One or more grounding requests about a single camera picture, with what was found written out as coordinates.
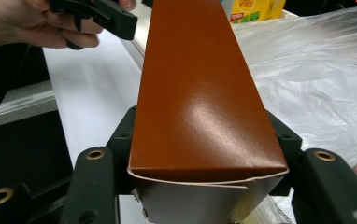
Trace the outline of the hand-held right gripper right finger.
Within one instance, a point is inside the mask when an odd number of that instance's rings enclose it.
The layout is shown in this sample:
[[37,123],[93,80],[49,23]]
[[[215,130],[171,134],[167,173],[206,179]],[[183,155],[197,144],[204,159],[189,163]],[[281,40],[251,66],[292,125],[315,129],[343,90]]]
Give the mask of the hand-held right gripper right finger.
[[269,195],[288,196],[291,188],[296,183],[295,178],[298,176],[296,161],[302,154],[302,138],[271,112],[267,112],[267,114],[272,123],[280,148],[284,154],[285,161],[289,166],[289,173],[282,178]]

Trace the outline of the brown cardboard box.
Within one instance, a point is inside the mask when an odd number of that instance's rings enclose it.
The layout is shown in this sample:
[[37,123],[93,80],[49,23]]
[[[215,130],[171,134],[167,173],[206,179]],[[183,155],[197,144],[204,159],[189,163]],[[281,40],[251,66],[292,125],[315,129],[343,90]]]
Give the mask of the brown cardboard box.
[[154,0],[128,172],[153,224],[246,218],[288,166],[220,0]]

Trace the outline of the clear plastic bag smiley print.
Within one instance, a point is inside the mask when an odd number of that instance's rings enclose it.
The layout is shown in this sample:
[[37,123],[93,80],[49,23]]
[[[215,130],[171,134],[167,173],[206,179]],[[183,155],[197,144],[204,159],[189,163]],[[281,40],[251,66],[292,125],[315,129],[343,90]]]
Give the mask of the clear plastic bag smiley print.
[[264,106],[303,140],[357,164],[357,7],[233,27]]

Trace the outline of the yellow drink carton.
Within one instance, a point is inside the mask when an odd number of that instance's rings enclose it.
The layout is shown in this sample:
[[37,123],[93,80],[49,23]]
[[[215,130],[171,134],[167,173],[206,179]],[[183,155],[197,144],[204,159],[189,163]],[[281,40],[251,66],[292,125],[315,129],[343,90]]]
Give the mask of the yellow drink carton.
[[232,24],[278,19],[286,0],[233,0],[229,21]]

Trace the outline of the aluminium rail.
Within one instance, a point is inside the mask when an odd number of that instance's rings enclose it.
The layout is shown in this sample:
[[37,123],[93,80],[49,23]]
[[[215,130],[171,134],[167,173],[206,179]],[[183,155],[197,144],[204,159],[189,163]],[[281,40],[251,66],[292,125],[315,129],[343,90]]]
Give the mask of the aluminium rail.
[[0,125],[57,109],[51,81],[42,81],[0,95]]

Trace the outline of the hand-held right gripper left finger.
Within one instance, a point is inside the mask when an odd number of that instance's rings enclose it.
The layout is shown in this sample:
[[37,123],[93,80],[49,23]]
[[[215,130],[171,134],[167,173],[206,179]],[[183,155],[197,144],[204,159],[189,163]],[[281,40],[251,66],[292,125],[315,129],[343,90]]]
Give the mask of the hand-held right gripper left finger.
[[135,117],[136,107],[132,106],[107,142],[107,147],[113,154],[114,184],[119,194],[130,194],[135,188],[134,181],[127,172]]

